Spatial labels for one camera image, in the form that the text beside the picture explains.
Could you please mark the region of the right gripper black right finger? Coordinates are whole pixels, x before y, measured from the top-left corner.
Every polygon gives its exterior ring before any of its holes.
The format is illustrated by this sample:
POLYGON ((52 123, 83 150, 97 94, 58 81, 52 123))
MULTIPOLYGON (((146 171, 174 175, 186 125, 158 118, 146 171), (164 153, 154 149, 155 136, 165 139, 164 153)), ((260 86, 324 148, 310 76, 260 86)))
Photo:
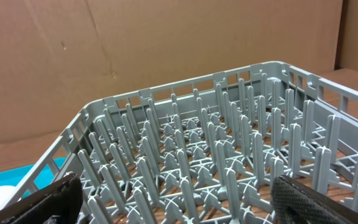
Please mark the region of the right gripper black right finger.
POLYGON ((358 213, 287 175, 274 178, 270 199, 279 223, 358 224, 358 213))

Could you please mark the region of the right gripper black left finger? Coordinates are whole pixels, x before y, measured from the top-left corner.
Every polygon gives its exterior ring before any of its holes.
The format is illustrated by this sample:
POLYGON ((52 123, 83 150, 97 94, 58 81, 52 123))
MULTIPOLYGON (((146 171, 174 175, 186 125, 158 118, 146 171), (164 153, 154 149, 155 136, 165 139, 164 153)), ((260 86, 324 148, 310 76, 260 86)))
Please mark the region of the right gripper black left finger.
POLYGON ((49 186, 0 210, 0 224, 77 222, 83 204, 80 178, 69 173, 49 186))

